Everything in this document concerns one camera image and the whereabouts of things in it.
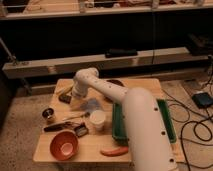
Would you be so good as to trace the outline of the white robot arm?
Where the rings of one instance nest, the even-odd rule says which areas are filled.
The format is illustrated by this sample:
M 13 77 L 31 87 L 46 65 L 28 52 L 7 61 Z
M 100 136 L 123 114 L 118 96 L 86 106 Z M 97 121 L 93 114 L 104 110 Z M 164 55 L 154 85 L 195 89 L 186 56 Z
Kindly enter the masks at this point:
M 126 88 L 99 78 L 96 68 L 78 70 L 72 95 L 81 99 L 93 88 L 122 106 L 134 171 L 175 171 L 177 163 L 154 95 L 142 87 Z

